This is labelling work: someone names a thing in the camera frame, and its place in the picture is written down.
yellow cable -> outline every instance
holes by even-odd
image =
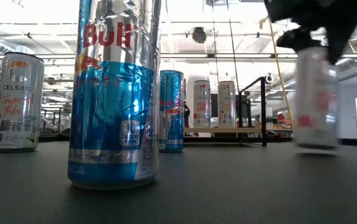
[[[290,106],[289,106],[288,98],[286,97],[284,79],[282,79],[281,70],[280,70],[280,68],[279,68],[279,62],[278,62],[278,56],[277,56],[277,47],[276,47],[276,42],[275,42],[275,40],[274,40],[274,32],[272,31],[272,23],[271,23],[271,20],[270,20],[270,19],[269,19],[268,21],[270,22],[271,40],[272,40],[272,45],[274,46],[274,54],[275,54],[275,56],[276,56],[276,63],[277,63],[277,68],[278,68],[279,81],[280,81],[280,85],[281,85],[281,87],[282,87],[282,92],[283,92],[283,94],[284,94],[286,106],[288,107],[290,123],[291,123],[291,125],[292,125],[292,127],[293,127],[292,113],[290,112]]]

dark gray table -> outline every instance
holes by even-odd
[[[297,156],[291,143],[268,148],[192,146],[161,154],[147,187],[76,189],[67,142],[0,154],[0,223],[357,223],[357,147],[338,157]]]

white can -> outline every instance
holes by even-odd
[[[193,83],[193,126],[210,128],[210,82],[199,80]]]
[[[233,81],[218,83],[218,127],[236,127],[235,83]]]
[[[0,81],[0,152],[33,151],[39,141],[43,60],[7,53]]]
[[[330,71],[327,50],[311,47],[298,53],[295,139],[298,147],[318,149],[337,147],[338,80]]]

black robot claw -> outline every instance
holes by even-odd
[[[310,32],[324,27],[328,39],[328,60],[334,65],[357,26],[357,0],[264,0],[272,22],[290,19],[300,25],[284,33],[277,46],[295,52],[319,46]]]

energy drink can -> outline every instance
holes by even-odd
[[[300,151],[325,153],[337,147],[338,81],[324,47],[298,52],[295,139]]]
[[[236,127],[235,83],[218,83],[218,126],[219,128]]]
[[[0,152],[33,151],[39,142],[43,60],[7,53],[0,81]]]
[[[184,75],[160,72],[159,151],[182,151],[184,148]]]
[[[193,126],[210,128],[210,82],[198,80],[193,83]]]
[[[157,175],[159,0],[81,0],[68,178],[119,190]]]

